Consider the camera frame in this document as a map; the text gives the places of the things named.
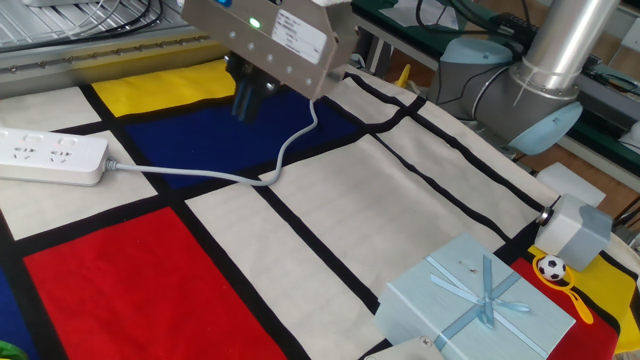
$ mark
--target white plastic block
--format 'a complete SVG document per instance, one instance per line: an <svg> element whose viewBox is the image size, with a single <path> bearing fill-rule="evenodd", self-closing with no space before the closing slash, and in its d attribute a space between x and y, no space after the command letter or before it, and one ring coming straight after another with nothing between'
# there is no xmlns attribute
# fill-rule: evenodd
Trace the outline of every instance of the white plastic block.
<svg viewBox="0 0 640 360"><path fill-rule="evenodd" d="M571 194L587 204L597 207L606 194L560 163L540 171L538 181L560 195Z"/></svg>

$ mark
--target gray cylinder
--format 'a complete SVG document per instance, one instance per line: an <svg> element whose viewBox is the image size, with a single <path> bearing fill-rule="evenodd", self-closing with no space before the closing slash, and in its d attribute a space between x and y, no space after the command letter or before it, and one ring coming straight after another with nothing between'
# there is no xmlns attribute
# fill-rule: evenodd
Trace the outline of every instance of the gray cylinder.
<svg viewBox="0 0 640 360"><path fill-rule="evenodd" d="M620 0L556 0L524 58L522 76L548 89L567 89Z"/></svg>

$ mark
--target ribbon bow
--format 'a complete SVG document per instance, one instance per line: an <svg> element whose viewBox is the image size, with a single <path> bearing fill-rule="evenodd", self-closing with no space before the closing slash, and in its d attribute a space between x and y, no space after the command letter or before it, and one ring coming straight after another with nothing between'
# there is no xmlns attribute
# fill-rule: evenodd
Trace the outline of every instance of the ribbon bow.
<svg viewBox="0 0 640 360"><path fill-rule="evenodd" d="M431 274L431 281L440 286L441 288L448 290L465 300L469 300L473 303L480 305L477 309L477 317L489 328L493 328L493 306L502 306L507 309L516 310L516 311L529 311L529 305L525 303L514 303L514 302L506 302L498 299L504 292L509 289L516 281L519 280L520 276L516 273L512 273L505 281L503 281L500 285L493 288L493 274L491 271L491 259L489 259L486 255L483 258L483 271L482 271L482 279L484 282L484 298L477 297L475 294L466 289L466 287L454 286L450 283L440 279L439 277Z"/></svg>
<svg viewBox="0 0 640 360"><path fill-rule="evenodd" d="M522 340L525 344L529 345L531 349L533 349L536 353L538 353L541 357L546 358L548 353L542 349L538 344L536 344L533 340L531 340L527 335L525 335L522 331L515 327L512 323L510 323L507 319L505 319L502 315L494 311L495 306L501 306L507 309L515 310L515 311L530 311L529 305L525 303L517 303L517 302L506 302L499 299L502 294L504 294L511 286L513 286L518 280L521 279L520 275L513 272L506 279L504 279L500 284L498 284L495 288L493 287L493 273L491 270L491 259L483 255L483 263L482 263L482 279L484 285L484 296L478 297L476 296L469 288L467 288L462 282L456 279L453 274L451 274L447 269L445 269L442 265L440 265L435 259L431 256L427 257L426 260L431 263L438 271L442 273L453 285L433 274L431 274L431 281L440 286L441 288L450 291L451 293L468 300L474 304L469 311L462 314L453 324L449 325L446 329L444 329L440 335L436 338L435 345L438 350L442 350L442 348L446 345L446 343L454 337L460 330L462 330L465 326L470 324L473 319L478 318L485 326L489 328L493 328L494 319L499 323L504 325L507 329L509 329L514 335L516 335L520 340Z"/></svg>

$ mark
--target power strip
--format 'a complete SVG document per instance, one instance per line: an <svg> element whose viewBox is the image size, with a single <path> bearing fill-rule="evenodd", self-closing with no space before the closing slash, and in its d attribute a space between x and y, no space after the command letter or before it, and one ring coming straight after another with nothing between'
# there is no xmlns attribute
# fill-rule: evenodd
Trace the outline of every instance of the power strip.
<svg viewBox="0 0 640 360"><path fill-rule="evenodd" d="M0 178L93 186L108 147L101 138L0 127Z"/></svg>

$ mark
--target mondrian pattern mat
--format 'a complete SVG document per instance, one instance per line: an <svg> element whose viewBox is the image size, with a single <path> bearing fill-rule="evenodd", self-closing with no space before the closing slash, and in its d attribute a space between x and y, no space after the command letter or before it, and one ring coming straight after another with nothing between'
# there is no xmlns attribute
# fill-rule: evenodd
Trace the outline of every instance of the mondrian pattern mat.
<svg viewBox="0 0 640 360"><path fill-rule="evenodd" d="M0 101L5 127L109 140L121 163L268 178L311 123L292 91L231 116L223 62ZM640 261L618 238L582 273L585 325L531 270L558 195L415 95L348 74L270 188L107 172L0 181L0 340L32 360L350 360L388 347L385 284L470 233L578 321L550 359L640 347Z"/></svg>

